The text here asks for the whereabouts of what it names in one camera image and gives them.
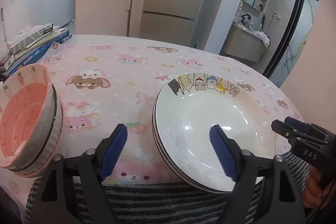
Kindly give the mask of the person's right hand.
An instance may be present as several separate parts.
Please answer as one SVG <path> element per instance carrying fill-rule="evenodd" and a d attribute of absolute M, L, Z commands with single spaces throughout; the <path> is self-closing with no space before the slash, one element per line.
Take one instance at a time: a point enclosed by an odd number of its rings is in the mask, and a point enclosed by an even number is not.
<path fill-rule="evenodd" d="M 302 202 L 304 207 L 314 208 L 319 206 L 322 199 L 327 195 L 330 186 L 322 190 L 319 187 L 321 173 L 314 166 L 309 167 L 309 176 L 305 180 L 305 189 L 302 194 Z"/>

